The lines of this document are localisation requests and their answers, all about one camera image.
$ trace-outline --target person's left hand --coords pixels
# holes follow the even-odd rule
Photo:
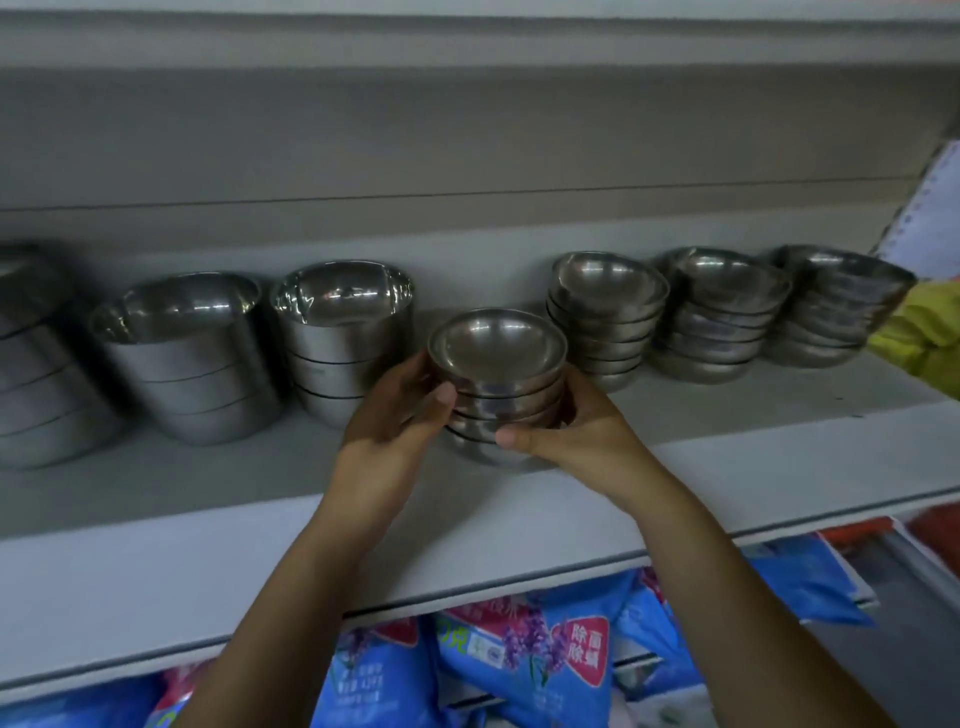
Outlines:
[[[450,418],[456,388],[445,382],[409,422],[426,394],[426,352],[384,374],[344,432],[318,517],[359,549],[373,548],[407,501],[427,446]]]

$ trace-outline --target stacked metal bowl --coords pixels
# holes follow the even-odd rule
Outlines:
[[[763,355],[788,367],[822,369],[849,361],[916,284],[879,258],[812,245],[781,248],[776,262],[794,282]]]
[[[391,265],[331,260],[291,273],[271,299],[300,403],[327,425],[345,427],[408,351],[413,282]]]
[[[79,311],[72,281],[36,250],[0,252],[0,466],[68,460],[123,430]]]
[[[636,377],[670,292],[652,266],[613,253],[568,253],[553,264],[546,309],[567,358],[608,392]]]
[[[566,351],[557,327],[511,308],[476,308],[437,327],[427,352],[436,378],[457,388],[447,424],[454,444],[486,454],[495,450],[494,435],[503,425],[554,425]]]
[[[233,273],[155,280],[102,303],[90,328],[165,433],[191,445],[254,434],[283,409],[256,281]]]
[[[671,297],[651,361],[683,381],[719,384],[747,373],[791,290],[778,268],[716,248],[682,248],[662,269]]]

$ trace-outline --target forearm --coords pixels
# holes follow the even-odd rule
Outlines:
[[[766,587],[708,509],[641,454],[628,511],[725,724],[891,725]]]
[[[178,717],[180,728],[309,724],[362,555],[335,525],[318,512],[293,542]]]

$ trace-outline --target upper shelf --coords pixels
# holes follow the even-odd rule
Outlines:
[[[741,544],[960,499],[960,404],[864,354],[729,385],[647,372],[614,400]],[[0,473],[0,702],[215,654],[309,519],[340,435],[297,410],[191,448],[143,426],[61,466]],[[358,576],[354,623],[642,563],[636,526],[556,470],[431,449]]]
[[[0,0],[0,69],[960,63],[960,5],[898,0]]]

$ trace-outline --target person's right hand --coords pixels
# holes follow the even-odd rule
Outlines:
[[[566,427],[508,425],[497,430],[496,442],[504,449],[528,452],[556,463],[627,510],[644,472],[660,468],[660,464],[607,395],[569,364],[566,388],[576,410]]]

